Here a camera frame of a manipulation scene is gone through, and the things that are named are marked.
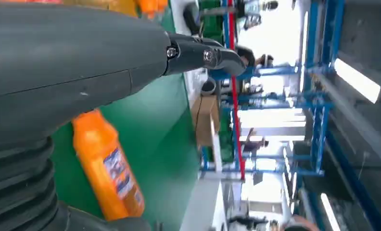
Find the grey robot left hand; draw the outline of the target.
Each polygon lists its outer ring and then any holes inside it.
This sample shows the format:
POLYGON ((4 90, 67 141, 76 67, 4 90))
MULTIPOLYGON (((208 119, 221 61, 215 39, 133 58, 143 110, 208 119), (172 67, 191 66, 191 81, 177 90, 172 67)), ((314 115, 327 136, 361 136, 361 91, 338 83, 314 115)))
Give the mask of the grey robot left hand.
POLYGON ((61 204, 51 134, 162 76, 240 75, 238 54, 148 20, 63 4, 0 2, 0 231, 149 231, 61 204))

